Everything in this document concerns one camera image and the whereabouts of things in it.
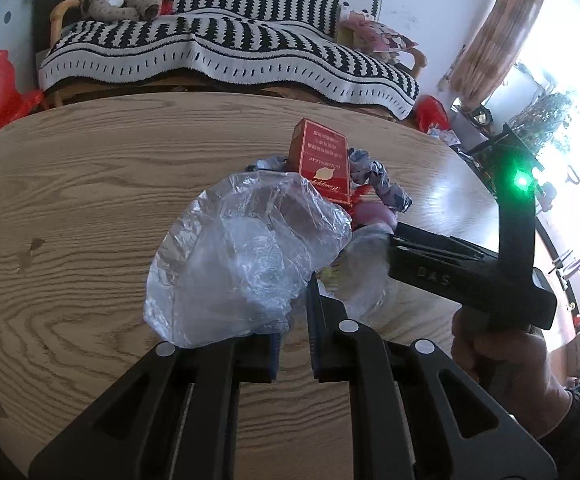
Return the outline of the person's right hand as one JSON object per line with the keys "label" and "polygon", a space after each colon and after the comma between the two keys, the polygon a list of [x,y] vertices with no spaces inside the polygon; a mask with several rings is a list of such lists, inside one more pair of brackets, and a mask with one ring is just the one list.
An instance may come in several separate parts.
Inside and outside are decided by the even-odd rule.
{"label": "person's right hand", "polygon": [[518,328],[501,332],[478,330],[471,313],[470,309],[460,309],[452,319],[454,362],[476,382],[482,381],[477,362],[494,362],[490,396],[534,438],[546,436],[565,418],[573,396],[552,374],[544,337]]}

